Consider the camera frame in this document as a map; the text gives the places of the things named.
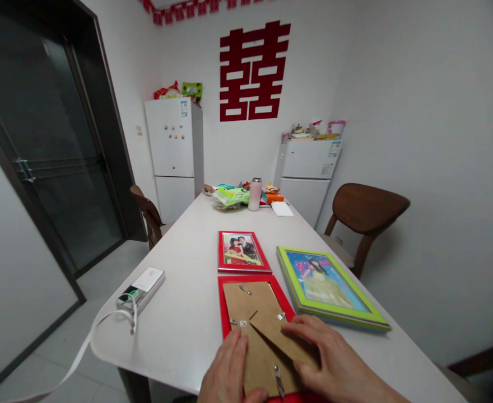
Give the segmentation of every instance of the sticker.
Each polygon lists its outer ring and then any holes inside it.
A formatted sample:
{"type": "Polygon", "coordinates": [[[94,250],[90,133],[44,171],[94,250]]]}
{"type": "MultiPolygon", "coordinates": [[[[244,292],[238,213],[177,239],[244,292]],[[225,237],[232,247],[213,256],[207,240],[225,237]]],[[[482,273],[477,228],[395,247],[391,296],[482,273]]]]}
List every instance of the sticker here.
{"type": "Polygon", "coordinates": [[[187,101],[181,101],[181,117],[186,118],[188,116],[187,101]]]}
{"type": "Polygon", "coordinates": [[[331,144],[331,152],[335,152],[336,150],[338,150],[340,148],[340,144],[342,144],[341,140],[333,141],[331,144]]]}
{"type": "Polygon", "coordinates": [[[321,176],[329,176],[332,173],[332,167],[334,164],[323,164],[323,169],[321,170],[321,176]]]}
{"type": "Polygon", "coordinates": [[[338,152],[340,151],[341,140],[333,141],[331,144],[331,149],[329,150],[329,158],[336,158],[338,152]]]}

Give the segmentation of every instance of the red banner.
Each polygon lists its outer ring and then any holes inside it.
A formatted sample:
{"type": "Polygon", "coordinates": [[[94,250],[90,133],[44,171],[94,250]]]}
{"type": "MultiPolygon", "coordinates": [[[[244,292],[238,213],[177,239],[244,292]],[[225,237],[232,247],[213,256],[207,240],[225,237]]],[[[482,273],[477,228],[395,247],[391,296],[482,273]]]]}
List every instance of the red banner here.
{"type": "MultiPolygon", "coordinates": [[[[203,16],[209,13],[215,14],[220,11],[220,2],[224,0],[186,0],[178,2],[169,7],[156,8],[151,0],[138,0],[142,3],[147,13],[153,17],[153,23],[155,25],[162,26],[162,23],[171,25],[176,22],[184,21],[185,18],[190,20],[196,16],[203,16]]],[[[225,0],[226,8],[231,10],[237,8],[238,0],[225,0]]],[[[254,3],[261,3],[263,0],[254,0],[254,3]]],[[[252,4],[252,0],[241,0],[242,6],[248,6],[252,4]]]]}

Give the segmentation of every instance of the orange box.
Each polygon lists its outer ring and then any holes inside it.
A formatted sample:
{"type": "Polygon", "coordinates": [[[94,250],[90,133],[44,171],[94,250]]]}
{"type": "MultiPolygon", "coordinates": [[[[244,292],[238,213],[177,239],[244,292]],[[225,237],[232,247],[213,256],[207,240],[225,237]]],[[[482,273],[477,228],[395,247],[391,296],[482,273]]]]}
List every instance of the orange box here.
{"type": "Polygon", "coordinates": [[[281,195],[280,193],[267,194],[267,204],[271,204],[272,202],[283,202],[283,201],[284,201],[284,196],[281,195]]]}

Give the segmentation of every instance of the photo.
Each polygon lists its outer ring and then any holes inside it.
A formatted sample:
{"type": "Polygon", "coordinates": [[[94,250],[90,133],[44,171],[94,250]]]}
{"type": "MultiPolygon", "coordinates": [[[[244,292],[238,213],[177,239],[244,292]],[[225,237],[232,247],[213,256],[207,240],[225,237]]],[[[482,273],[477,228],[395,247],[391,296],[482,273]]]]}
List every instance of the photo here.
{"type": "Polygon", "coordinates": [[[222,235],[226,264],[261,266],[258,246],[249,234],[224,233],[222,235]]]}
{"type": "Polygon", "coordinates": [[[325,256],[291,251],[286,254],[306,299],[370,312],[325,256]]]}

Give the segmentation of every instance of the chair backrest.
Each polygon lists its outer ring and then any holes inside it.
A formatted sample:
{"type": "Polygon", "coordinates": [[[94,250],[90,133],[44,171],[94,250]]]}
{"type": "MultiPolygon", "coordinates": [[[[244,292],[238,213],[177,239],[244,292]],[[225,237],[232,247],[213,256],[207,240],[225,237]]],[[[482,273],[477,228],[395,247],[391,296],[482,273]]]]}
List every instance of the chair backrest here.
{"type": "Polygon", "coordinates": [[[157,208],[153,202],[144,196],[142,189],[140,189],[137,185],[131,186],[129,192],[136,200],[138,207],[140,207],[140,210],[142,211],[142,215],[146,219],[147,237],[149,238],[150,249],[152,249],[162,238],[162,221],[159,211],[157,211],[157,208]]]}
{"type": "Polygon", "coordinates": [[[388,190],[349,183],[342,185],[336,192],[332,212],[335,219],[346,227],[359,234],[369,235],[388,227],[410,205],[408,199],[388,190]]]}

